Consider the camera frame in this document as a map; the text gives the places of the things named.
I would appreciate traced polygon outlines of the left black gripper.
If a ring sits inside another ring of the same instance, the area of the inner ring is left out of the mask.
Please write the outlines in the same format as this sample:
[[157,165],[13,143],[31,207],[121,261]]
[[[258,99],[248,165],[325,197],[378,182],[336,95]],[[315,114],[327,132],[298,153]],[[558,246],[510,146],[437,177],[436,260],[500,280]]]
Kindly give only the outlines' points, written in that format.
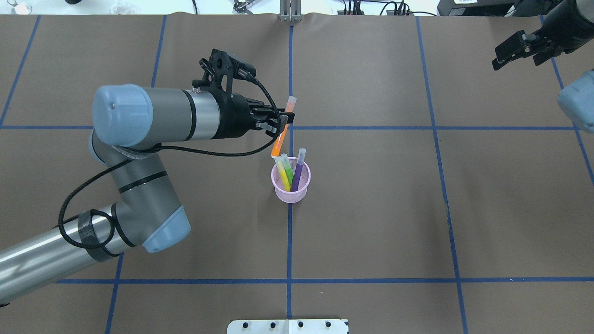
[[263,106],[262,101],[246,98],[240,94],[215,94],[219,107],[220,121],[215,139],[233,139],[250,130],[265,131],[274,138],[280,135],[286,125],[293,123],[295,114],[284,108]]

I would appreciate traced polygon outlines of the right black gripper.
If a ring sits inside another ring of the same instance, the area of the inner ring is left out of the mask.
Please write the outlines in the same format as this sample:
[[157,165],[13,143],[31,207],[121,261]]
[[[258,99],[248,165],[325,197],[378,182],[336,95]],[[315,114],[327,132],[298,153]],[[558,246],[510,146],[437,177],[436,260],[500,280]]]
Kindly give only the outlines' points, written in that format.
[[541,65],[550,59],[562,55],[564,48],[556,44],[540,30],[526,33],[524,30],[514,32],[494,49],[496,57],[492,60],[493,70],[520,58],[533,56],[533,63]]

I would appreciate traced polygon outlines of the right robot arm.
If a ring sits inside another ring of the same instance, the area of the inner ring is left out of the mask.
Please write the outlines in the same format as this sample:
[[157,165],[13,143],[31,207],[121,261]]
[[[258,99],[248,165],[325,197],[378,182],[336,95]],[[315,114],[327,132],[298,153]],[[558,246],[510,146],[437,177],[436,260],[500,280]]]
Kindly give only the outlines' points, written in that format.
[[534,32],[514,32],[494,48],[492,68],[497,71],[516,59],[533,59],[536,66],[565,55],[562,69],[572,82],[564,83],[556,103],[581,131],[592,135],[593,111],[593,2],[561,0]]

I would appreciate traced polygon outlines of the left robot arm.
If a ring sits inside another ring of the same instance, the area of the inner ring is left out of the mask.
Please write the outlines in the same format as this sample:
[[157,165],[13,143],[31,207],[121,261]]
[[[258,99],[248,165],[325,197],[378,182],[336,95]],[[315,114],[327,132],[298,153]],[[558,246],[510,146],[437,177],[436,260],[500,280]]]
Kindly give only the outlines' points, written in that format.
[[[179,142],[234,139],[263,130],[276,139],[294,114],[216,85],[190,90],[104,85],[92,104],[91,153],[106,170],[62,203],[55,228],[1,252],[1,306],[77,271],[142,245],[159,252],[191,231],[159,157],[191,152]],[[81,190],[110,174],[120,194],[112,205],[65,218]]]

